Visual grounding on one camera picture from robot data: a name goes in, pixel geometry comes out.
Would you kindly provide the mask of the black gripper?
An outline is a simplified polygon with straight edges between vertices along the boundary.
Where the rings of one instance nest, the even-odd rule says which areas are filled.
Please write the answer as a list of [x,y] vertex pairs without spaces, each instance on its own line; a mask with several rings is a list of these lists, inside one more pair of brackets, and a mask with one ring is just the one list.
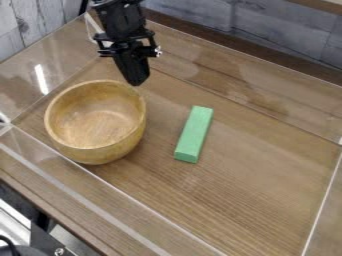
[[109,56],[120,47],[131,50],[136,43],[137,52],[144,56],[139,61],[128,54],[115,54],[113,61],[125,81],[139,86],[149,77],[148,57],[161,55],[156,44],[155,33],[145,28],[145,17],[140,3],[144,0],[92,0],[104,31],[97,32],[93,40],[99,46],[99,53]]

